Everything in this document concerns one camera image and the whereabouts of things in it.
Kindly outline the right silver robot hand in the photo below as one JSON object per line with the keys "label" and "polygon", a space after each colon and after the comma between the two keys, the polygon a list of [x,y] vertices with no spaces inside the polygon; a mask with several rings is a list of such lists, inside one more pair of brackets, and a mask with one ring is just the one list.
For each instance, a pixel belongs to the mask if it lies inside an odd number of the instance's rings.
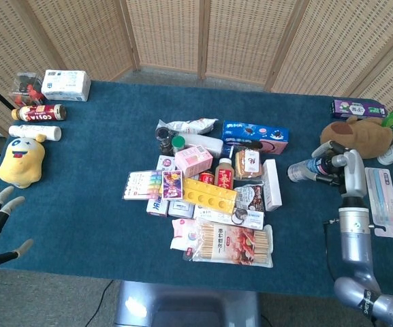
{"label": "right silver robot hand", "polygon": [[366,195],[365,167],[357,150],[330,140],[315,149],[311,157],[320,163],[315,164],[315,181],[337,186],[343,198]]}

